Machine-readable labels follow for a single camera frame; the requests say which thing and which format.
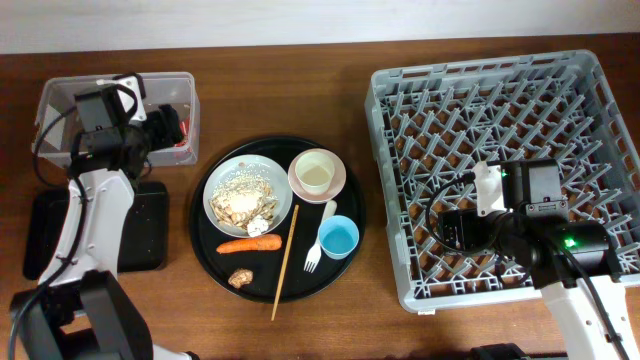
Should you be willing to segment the red snack wrapper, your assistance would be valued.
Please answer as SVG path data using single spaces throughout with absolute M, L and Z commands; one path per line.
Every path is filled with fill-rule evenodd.
M 183 139 L 181 142 L 179 142 L 174 146 L 175 149 L 185 148 L 188 146 L 189 135 L 190 135 L 190 125 L 191 125 L 191 119 L 189 117 L 187 117 L 186 119 L 180 122 L 180 130 L 182 132 Z

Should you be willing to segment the white paper ball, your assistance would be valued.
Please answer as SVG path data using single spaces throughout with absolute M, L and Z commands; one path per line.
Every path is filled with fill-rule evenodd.
M 257 215 L 247 224 L 247 233 L 250 237 L 257 237 L 267 232 L 270 222 L 261 215 Z

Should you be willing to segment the pink bowl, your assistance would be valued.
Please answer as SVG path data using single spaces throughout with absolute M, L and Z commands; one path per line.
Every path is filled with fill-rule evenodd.
M 334 165 L 335 165 L 335 174 L 334 177 L 331 181 L 331 184 L 329 186 L 329 189 L 327 190 L 326 193 L 320 194 L 320 195 L 311 195 L 309 193 L 307 193 L 301 186 L 301 184 L 299 183 L 299 181 L 297 180 L 295 173 L 294 173 L 294 165 L 296 164 L 296 161 L 299 159 L 299 157 L 307 152 L 307 151 L 311 151 L 311 150 L 320 150 L 323 152 L 326 152 L 333 160 Z M 300 153 L 299 155 L 297 155 L 294 160 L 291 162 L 291 164 L 289 165 L 289 169 L 288 169 L 288 180 L 289 180 L 289 185 L 292 188 L 293 192 L 302 200 L 311 203 L 311 204 L 320 204 L 320 203 L 325 203 L 331 199 L 333 199 L 334 197 L 336 197 L 341 190 L 343 189 L 345 183 L 346 183 L 346 167 L 343 164 L 342 160 L 333 152 L 326 150 L 326 149 L 320 149 L 320 148 L 314 148 L 314 149 L 310 149 L 310 150 L 306 150 L 302 153 Z

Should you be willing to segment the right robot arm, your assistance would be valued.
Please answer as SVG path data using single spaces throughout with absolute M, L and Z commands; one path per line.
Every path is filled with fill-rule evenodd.
M 604 225 L 573 222 L 553 159 L 481 161 L 433 194 L 471 185 L 476 206 L 447 210 L 429 234 L 451 253 L 492 251 L 495 275 L 511 259 L 539 290 L 571 359 L 636 359 L 622 267 Z

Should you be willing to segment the grey plate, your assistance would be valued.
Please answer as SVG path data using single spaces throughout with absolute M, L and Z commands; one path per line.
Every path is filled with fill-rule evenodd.
M 269 226 L 266 235 L 273 230 L 287 217 L 293 201 L 293 192 L 288 183 L 287 173 L 274 160 L 262 155 L 239 155 L 223 161 L 215 167 L 210 175 L 205 179 L 201 204 L 209 221 L 222 233 L 236 238 L 250 238 L 242 230 L 227 226 L 218 222 L 209 205 L 214 189 L 234 177 L 238 173 L 258 174 L 267 179 L 273 188 L 273 193 L 279 202 L 275 207 L 272 224 Z

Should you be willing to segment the food scraps pile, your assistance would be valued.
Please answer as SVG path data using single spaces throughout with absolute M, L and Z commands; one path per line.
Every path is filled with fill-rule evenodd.
M 242 230 L 247 235 L 247 224 L 257 215 L 272 224 L 278 202 L 267 179 L 251 173 L 238 173 L 229 178 L 214 189 L 209 199 L 219 223 Z

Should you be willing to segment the cream plastic cup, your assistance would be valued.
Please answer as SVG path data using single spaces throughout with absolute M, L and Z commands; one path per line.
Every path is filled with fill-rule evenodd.
M 302 188 L 311 195 L 326 193 L 335 174 L 332 158 L 323 151 L 303 153 L 294 165 L 294 173 Z

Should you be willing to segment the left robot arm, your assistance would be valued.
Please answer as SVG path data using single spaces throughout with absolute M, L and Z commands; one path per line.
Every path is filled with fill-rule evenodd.
M 31 359 L 193 359 L 154 344 L 117 280 L 121 238 L 150 152 L 183 141 L 176 110 L 147 112 L 138 73 L 77 93 L 79 116 L 67 168 L 69 204 L 53 256 L 36 288 L 12 299 L 8 356 Z

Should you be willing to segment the blue plastic cup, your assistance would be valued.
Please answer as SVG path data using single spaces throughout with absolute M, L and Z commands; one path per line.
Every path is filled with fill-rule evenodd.
M 324 220 L 318 230 L 321 249 L 331 259 L 342 260 L 359 244 L 360 232 L 356 223 L 343 215 Z

